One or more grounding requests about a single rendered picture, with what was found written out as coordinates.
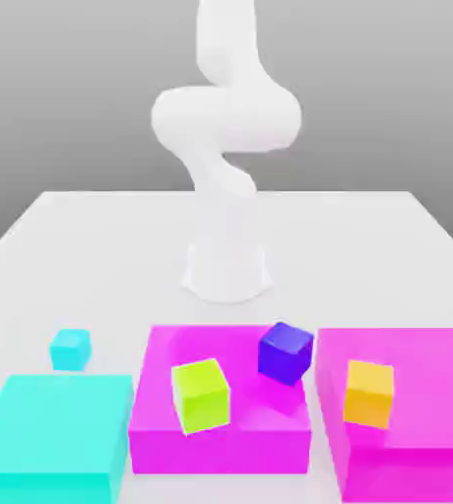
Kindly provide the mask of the small blue cube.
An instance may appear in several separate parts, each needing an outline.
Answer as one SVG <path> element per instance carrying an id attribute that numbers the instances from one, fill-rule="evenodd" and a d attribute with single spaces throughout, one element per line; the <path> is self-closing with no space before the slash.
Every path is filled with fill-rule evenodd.
<path id="1" fill-rule="evenodd" d="M 314 335 L 284 322 L 269 328 L 258 344 L 258 371 L 294 386 L 310 367 Z"/>

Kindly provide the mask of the small lime green cube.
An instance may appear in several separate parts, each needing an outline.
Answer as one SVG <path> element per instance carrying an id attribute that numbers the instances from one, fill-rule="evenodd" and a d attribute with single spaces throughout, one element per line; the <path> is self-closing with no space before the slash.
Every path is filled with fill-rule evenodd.
<path id="1" fill-rule="evenodd" d="M 230 423 L 230 386 L 215 358 L 171 367 L 172 401 L 185 436 Z"/>

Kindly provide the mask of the small cyan cube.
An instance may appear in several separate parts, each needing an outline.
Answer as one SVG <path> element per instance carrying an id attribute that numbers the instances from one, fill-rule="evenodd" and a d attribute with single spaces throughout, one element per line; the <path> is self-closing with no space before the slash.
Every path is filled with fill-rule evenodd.
<path id="1" fill-rule="evenodd" d="M 90 332 L 62 329 L 53 338 L 49 351 L 54 370 L 84 371 L 92 355 Z"/>

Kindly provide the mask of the small orange cube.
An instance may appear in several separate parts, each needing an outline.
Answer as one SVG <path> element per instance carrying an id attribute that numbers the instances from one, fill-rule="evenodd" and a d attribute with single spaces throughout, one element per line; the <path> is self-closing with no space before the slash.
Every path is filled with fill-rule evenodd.
<path id="1" fill-rule="evenodd" d="M 386 430 L 394 398 L 391 365 L 351 359 L 348 362 L 344 421 Z"/>

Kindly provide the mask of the large magenta box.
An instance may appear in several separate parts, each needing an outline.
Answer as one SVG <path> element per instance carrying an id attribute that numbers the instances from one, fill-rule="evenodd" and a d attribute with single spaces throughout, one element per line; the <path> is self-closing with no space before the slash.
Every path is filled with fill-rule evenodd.
<path id="1" fill-rule="evenodd" d="M 148 338 L 128 435 L 134 473 L 306 473 L 311 423 L 302 383 L 258 371 L 265 325 L 155 325 Z M 185 435 L 171 368 L 218 361 L 231 389 L 231 421 Z"/>

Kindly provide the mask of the large cyan box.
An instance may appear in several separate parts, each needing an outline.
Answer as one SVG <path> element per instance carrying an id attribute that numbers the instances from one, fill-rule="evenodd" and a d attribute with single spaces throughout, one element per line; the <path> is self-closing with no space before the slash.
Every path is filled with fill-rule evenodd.
<path id="1" fill-rule="evenodd" d="M 0 504 L 117 504 L 129 375 L 14 374 L 0 391 Z"/>

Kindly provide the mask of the large pink box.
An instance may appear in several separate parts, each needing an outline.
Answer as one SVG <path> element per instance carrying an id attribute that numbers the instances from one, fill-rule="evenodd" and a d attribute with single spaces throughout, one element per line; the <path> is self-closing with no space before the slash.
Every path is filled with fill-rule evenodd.
<path id="1" fill-rule="evenodd" d="M 386 429 L 344 420 L 348 364 L 389 365 Z M 345 502 L 453 503 L 453 328 L 326 328 L 315 383 Z"/>

